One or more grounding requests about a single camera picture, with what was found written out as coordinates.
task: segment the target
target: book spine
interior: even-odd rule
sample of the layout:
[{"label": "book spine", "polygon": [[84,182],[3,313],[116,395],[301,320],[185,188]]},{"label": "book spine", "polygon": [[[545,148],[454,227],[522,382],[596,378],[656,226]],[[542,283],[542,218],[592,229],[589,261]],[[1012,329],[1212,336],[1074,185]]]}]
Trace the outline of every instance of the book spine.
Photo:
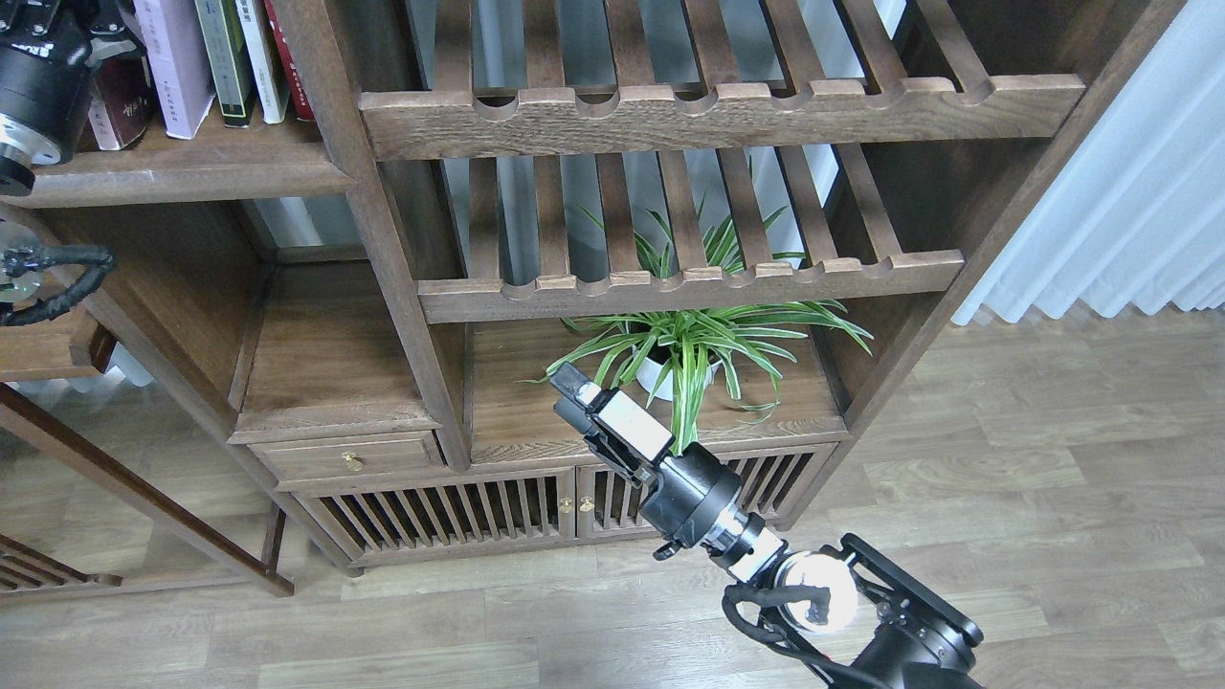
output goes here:
[{"label": "book spine", "polygon": [[277,11],[272,7],[272,0],[263,0],[263,9],[268,11],[268,23],[272,26],[272,36],[277,42],[277,53],[281,54],[281,64],[289,77],[289,96],[294,103],[294,113],[298,119],[315,121],[315,112],[311,110],[310,102],[306,101],[306,89],[303,88],[301,76],[294,67],[293,55],[289,54],[289,44],[285,43],[285,34],[281,31],[277,21]]},{"label": "book spine", "polygon": [[192,0],[135,0],[165,134],[192,139],[213,102],[205,40]]},{"label": "book spine", "polygon": [[225,126],[247,126],[255,104],[255,82],[236,5],[234,0],[196,0],[196,12]]},{"label": "book spine", "polygon": [[108,60],[93,76],[89,126],[103,151],[126,148],[153,116],[153,85],[143,59]]},{"label": "book spine", "polygon": [[289,83],[285,81],[281,58],[270,45],[268,16],[263,10],[263,0],[238,0],[238,17],[246,37],[246,49],[251,55],[251,69],[255,72],[255,86],[260,93],[260,107],[263,109],[263,121],[277,124],[285,119],[289,104]]}]

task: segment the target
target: brass knob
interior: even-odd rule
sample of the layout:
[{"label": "brass knob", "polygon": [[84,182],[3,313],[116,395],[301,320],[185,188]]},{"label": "brass knob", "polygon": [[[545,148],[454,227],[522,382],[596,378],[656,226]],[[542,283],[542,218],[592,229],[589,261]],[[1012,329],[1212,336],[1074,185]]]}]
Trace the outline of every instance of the brass knob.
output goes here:
[{"label": "brass knob", "polygon": [[344,460],[344,468],[353,472],[361,471],[366,466],[366,462],[356,452],[341,452],[341,459]]}]

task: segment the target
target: white curtain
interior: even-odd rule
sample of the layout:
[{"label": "white curtain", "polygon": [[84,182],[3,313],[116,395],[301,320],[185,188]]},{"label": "white curtain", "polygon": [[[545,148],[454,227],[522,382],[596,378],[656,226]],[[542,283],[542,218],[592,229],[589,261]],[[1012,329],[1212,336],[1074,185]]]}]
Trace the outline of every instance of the white curtain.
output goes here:
[{"label": "white curtain", "polygon": [[970,297],[1017,322],[1225,303],[1225,2],[1191,0]]}]

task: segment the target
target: black camera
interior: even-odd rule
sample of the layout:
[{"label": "black camera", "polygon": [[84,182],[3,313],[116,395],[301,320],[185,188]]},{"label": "black camera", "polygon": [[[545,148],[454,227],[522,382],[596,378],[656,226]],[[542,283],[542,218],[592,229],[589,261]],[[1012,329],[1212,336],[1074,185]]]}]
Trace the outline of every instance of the black camera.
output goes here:
[{"label": "black camera", "polygon": [[93,74],[143,51],[121,2],[0,0],[0,195],[28,196],[31,166],[72,158]]}]

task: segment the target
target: cabinet door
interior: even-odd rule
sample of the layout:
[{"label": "cabinet door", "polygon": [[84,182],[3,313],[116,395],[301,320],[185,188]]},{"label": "cabinet door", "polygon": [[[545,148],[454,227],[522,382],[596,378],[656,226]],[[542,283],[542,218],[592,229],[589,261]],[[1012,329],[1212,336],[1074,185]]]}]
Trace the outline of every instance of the cabinet door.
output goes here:
[{"label": "cabinet door", "polygon": [[[789,447],[772,455],[761,450],[728,452],[719,461],[740,476],[740,508],[773,521],[789,514],[795,498],[804,494],[835,446],[829,443]],[[643,490],[631,487],[611,470],[578,467],[577,488],[579,538],[655,533],[639,515]]]},{"label": "cabinet door", "polygon": [[532,549],[575,538],[575,470],[295,493],[354,566]]}]

